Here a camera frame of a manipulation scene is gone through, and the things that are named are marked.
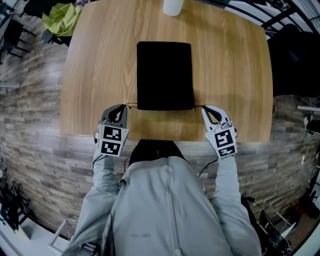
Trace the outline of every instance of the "white cup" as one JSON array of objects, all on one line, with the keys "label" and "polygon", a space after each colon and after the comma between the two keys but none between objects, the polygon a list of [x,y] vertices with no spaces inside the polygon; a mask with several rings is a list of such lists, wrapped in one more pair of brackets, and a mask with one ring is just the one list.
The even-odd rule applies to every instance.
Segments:
[{"label": "white cup", "polygon": [[169,16],[177,16],[182,10],[184,0],[164,0],[163,12]]}]

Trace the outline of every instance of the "zipper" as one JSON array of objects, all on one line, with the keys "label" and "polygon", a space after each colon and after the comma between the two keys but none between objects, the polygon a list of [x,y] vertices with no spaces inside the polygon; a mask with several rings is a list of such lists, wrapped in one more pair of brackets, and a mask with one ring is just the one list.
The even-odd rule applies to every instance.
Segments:
[{"label": "zipper", "polygon": [[173,243],[174,243],[174,251],[176,255],[177,251],[180,251],[180,242],[179,242],[179,234],[178,234],[178,224],[177,224],[177,217],[175,211],[175,204],[174,204],[174,194],[171,190],[171,182],[172,182],[172,175],[170,172],[170,167],[168,165],[168,158],[166,158],[166,171],[167,171],[167,185],[168,185],[168,195],[169,195],[169,207],[170,207],[170,214],[171,214],[171,223],[173,229]]}]

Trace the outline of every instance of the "wooden table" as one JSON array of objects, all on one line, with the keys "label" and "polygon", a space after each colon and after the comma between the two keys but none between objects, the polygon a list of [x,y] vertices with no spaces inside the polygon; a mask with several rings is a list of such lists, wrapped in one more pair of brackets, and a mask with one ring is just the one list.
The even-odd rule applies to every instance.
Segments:
[{"label": "wooden table", "polygon": [[[184,1],[176,17],[163,13],[163,0],[100,0],[85,5],[65,64],[62,133],[92,135],[105,109],[137,102],[139,41],[190,43],[195,103],[225,109],[239,142],[269,141],[273,84],[264,29],[191,0]],[[127,128],[129,138],[136,140],[204,141],[206,132],[200,108],[130,109]]]}]

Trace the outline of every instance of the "green cloth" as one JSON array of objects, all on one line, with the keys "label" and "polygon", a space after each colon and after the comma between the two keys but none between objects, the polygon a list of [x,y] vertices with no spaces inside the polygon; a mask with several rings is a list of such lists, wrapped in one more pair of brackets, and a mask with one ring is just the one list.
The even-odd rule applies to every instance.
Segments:
[{"label": "green cloth", "polygon": [[80,13],[80,6],[74,7],[72,3],[57,3],[52,7],[49,16],[42,14],[42,22],[53,35],[70,37],[74,33]]}]

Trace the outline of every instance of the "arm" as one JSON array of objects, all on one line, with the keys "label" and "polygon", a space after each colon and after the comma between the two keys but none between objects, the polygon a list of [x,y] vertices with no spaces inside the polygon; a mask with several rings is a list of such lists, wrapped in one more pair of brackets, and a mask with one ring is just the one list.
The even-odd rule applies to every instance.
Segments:
[{"label": "arm", "polygon": [[250,224],[247,209],[241,204],[235,157],[219,158],[218,163],[212,204],[225,239],[235,256],[260,256],[258,235]]},{"label": "arm", "polygon": [[[95,151],[93,159],[100,153]],[[70,255],[84,243],[99,242],[102,238],[108,216],[119,192],[114,174],[114,161],[110,156],[95,162],[93,187],[83,199],[82,208],[74,237],[62,256]]]}]

